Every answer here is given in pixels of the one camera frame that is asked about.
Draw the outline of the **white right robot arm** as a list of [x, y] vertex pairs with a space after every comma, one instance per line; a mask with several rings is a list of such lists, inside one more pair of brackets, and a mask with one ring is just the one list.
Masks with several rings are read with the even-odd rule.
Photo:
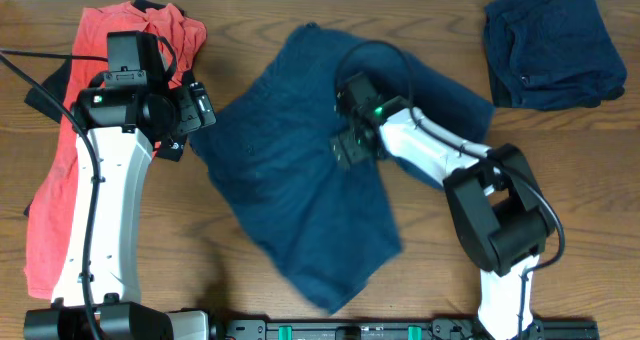
[[335, 110], [349, 122], [331, 140], [339, 164], [388, 155], [442, 186], [458, 240], [480, 270], [478, 320], [485, 336], [521, 338], [533, 323], [530, 282], [545, 266], [540, 255], [546, 241], [558, 236], [552, 263], [566, 244], [562, 223], [522, 152], [510, 144], [493, 149], [464, 139], [401, 96], [339, 95]]

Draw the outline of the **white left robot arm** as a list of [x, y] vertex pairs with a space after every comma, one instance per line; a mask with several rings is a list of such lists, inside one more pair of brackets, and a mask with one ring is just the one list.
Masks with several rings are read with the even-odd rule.
[[78, 186], [64, 266], [48, 309], [25, 316], [27, 339], [209, 339], [203, 310], [141, 303], [140, 202], [154, 144], [215, 123], [204, 86], [88, 88], [73, 105]]

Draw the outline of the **navy blue shorts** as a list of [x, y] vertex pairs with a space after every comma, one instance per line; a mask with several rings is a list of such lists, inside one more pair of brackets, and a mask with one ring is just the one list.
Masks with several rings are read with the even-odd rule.
[[468, 88], [411, 54], [308, 23], [215, 124], [189, 137], [246, 234], [328, 313], [402, 249], [376, 163], [345, 169], [330, 148], [347, 126], [334, 85], [360, 72], [463, 138], [481, 142], [488, 132], [495, 109]]

